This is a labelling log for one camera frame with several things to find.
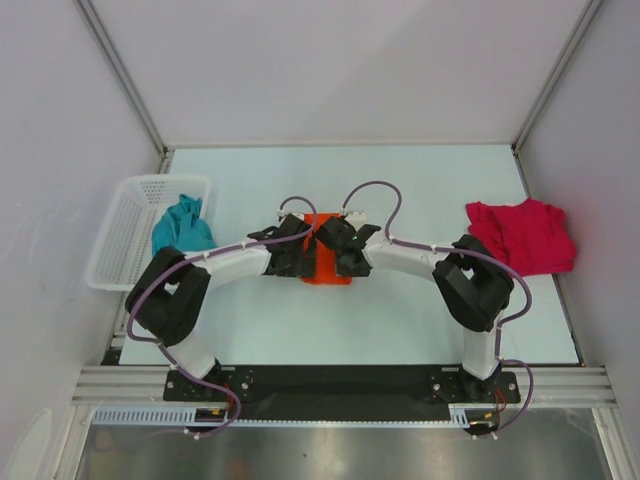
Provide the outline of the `orange t-shirt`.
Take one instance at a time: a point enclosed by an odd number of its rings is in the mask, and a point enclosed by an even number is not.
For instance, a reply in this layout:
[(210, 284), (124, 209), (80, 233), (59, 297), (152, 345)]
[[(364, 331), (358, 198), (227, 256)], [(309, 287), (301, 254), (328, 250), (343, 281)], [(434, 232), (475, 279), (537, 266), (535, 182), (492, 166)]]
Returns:
[(310, 285), (350, 285), (351, 277), (341, 277), (336, 273), (335, 252), (319, 242), (315, 242), (315, 247), (312, 245), (312, 238), (307, 237), (304, 240), (305, 255), (312, 257), (314, 274), (311, 277), (302, 277), (301, 280)]

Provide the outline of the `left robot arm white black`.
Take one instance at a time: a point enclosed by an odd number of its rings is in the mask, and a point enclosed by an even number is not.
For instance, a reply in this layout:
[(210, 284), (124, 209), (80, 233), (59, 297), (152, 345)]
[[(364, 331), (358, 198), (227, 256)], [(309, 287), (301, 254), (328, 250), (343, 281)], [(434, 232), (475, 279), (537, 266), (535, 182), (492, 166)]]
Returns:
[(220, 365), (196, 332), (207, 293), (248, 277), (302, 276), (305, 241), (317, 223), (315, 214), (308, 222), (288, 214), (227, 247), (191, 256), (174, 247), (159, 250), (126, 299), (128, 332), (138, 323), (150, 334), (146, 340), (183, 370), (191, 393), (202, 400), (214, 397), (221, 387)]

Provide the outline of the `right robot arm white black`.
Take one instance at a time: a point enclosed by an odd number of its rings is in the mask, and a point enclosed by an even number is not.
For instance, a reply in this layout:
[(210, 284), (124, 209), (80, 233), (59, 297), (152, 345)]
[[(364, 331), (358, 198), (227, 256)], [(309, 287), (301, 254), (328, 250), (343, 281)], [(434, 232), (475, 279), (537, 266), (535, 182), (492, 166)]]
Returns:
[(373, 269), (385, 269), (434, 282), (462, 327), (463, 393), (484, 401), (496, 391), (498, 321), (514, 282), (478, 239), (464, 235), (450, 247), (423, 245), (399, 240), (376, 225), (355, 228), (344, 216), (328, 218), (313, 238), (334, 253), (338, 276), (367, 277)]

